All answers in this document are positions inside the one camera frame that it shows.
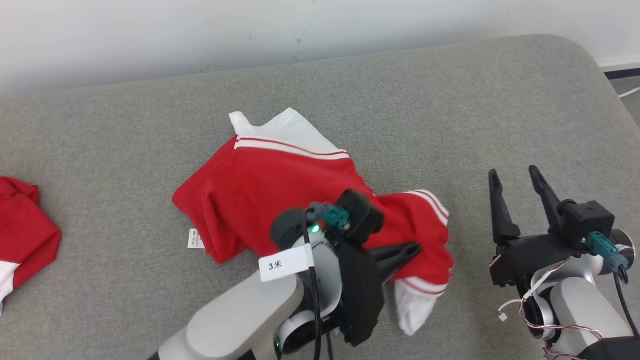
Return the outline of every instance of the black cable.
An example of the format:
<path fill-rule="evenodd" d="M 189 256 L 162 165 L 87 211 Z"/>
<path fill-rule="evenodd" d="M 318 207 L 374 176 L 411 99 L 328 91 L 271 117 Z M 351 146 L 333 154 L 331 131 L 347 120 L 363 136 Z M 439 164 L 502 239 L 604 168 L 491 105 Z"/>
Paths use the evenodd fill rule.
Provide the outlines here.
<path fill-rule="evenodd" d="M 305 244 L 311 244 L 306 224 L 304 224 L 302 233 L 305 238 Z M 309 267 L 309 276 L 311 277 L 311 297 L 314 301 L 314 317 L 316 318 L 316 349 L 314 350 L 314 360 L 320 360 L 320 353 L 322 352 L 322 318 L 320 317 L 320 296 L 318 294 L 318 280 L 315 266 Z"/>
<path fill-rule="evenodd" d="M 331 344 L 331 331 L 326 333 L 326 351 L 329 354 L 329 360 L 333 360 L 333 345 Z"/>
<path fill-rule="evenodd" d="M 625 284 L 628 282 L 627 271 L 624 266 L 620 265 L 620 269 L 618 270 L 620 275 L 623 277 Z M 620 286 L 620 278 L 618 274 L 613 273 L 613 279 L 616 281 L 616 290 L 618 291 L 618 297 L 620 298 L 620 304 L 622 305 L 622 310 L 625 312 L 625 316 L 627 317 L 627 322 L 629 323 L 629 327 L 631 327 L 631 331 L 634 333 L 636 339 L 640 340 L 640 334 L 638 334 L 638 329 L 634 324 L 633 319 L 631 319 L 631 314 L 629 313 L 629 308 L 627 307 L 627 302 L 625 301 L 625 296 L 622 294 L 622 286 Z"/>

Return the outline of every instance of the gray table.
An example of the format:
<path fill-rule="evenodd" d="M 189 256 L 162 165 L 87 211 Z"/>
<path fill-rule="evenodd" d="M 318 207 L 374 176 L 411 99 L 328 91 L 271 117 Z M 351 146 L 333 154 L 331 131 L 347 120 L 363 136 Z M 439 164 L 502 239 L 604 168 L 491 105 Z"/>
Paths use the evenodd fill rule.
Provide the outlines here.
<path fill-rule="evenodd" d="M 376 193 L 426 188 L 451 212 L 456 260 L 426 326 L 406 337 L 392 297 L 372 338 L 336 359 L 539 359 L 542 344 L 496 308 L 487 172 L 524 234 L 546 230 L 527 166 L 560 198 L 601 202 L 640 237 L 640 129 L 588 54 L 528 36 L 0 100 L 0 174 L 40 185 L 63 233 L 56 262 L 8 298 L 2 359 L 144 359 L 257 269 L 186 248 L 171 196 L 234 133 L 298 110 L 347 149 Z M 640 321 L 640 272 L 625 287 Z M 613 281 L 600 279 L 619 309 Z M 312 347 L 291 356 L 310 359 Z"/>

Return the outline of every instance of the white cable on floor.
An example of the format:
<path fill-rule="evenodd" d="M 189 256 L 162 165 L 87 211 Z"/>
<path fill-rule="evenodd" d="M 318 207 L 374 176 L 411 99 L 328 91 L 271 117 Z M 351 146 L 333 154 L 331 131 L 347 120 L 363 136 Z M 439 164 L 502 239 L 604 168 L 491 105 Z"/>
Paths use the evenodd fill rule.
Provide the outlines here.
<path fill-rule="evenodd" d="M 640 91 L 640 88 L 635 88 L 635 89 L 633 89 L 631 91 L 625 92 L 624 94 L 618 95 L 618 97 L 620 99 L 622 99 L 623 97 L 629 96 L 629 95 L 631 95 L 631 94 L 633 94 L 634 92 L 637 92 L 637 91 Z"/>

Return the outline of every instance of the clothing tag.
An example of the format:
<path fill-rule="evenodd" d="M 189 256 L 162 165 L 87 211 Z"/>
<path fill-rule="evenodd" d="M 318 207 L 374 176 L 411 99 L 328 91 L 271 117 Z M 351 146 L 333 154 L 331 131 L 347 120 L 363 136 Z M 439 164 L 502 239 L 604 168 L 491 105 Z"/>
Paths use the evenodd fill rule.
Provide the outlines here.
<path fill-rule="evenodd" d="M 268 282 L 308 270 L 314 265 L 311 244 L 281 251 L 258 260 L 260 280 Z"/>
<path fill-rule="evenodd" d="M 189 230 L 189 243 L 187 244 L 189 249 L 204 249 L 204 243 L 202 238 L 196 229 Z"/>

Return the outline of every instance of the cable connector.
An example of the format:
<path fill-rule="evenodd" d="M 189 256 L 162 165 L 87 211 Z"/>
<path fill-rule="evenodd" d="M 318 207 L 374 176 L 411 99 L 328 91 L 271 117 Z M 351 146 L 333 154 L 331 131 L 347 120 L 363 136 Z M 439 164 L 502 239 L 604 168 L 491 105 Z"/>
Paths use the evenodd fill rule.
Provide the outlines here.
<path fill-rule="evenodd" d="M 614 274 L 618 273 L 620 266 L 623 266 L 625 269 L 629 266 L 629 261 L 620 254 L 620 250 L 603 234 L 594 231 L 589 233 L 585 240 L 589 250 L 602 256 L 605 264 L 607 264 Z"/>

